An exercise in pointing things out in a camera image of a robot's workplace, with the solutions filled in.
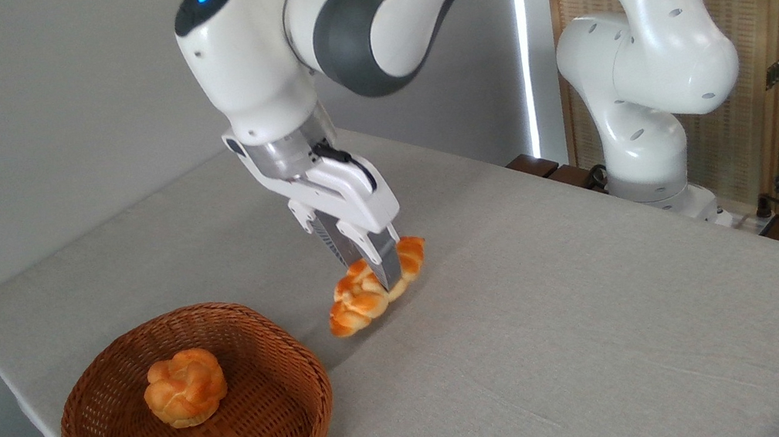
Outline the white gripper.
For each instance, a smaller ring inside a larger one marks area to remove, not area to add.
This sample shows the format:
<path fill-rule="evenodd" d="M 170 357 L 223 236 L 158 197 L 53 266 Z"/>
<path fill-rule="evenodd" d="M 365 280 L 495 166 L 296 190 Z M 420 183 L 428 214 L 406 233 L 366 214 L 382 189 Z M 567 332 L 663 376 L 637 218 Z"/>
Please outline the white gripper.
<path fill-rule="evenodd" d="M 397 285 L 402 278 L 396 248 L 400 237 L 392 221 L 399 203 L 370 161 L 316 157 L 309 170 L 284 181 L 261 174 L 252 159 L 254 150 L 233 132 L 227 130 L 222 138 L 243 153 L 240 161 L 264 188 L 290 200 L 288 207 L 302 228 L 317 235 L 339 262 L 348 267 L 367 261 L 383 288 Z"/>

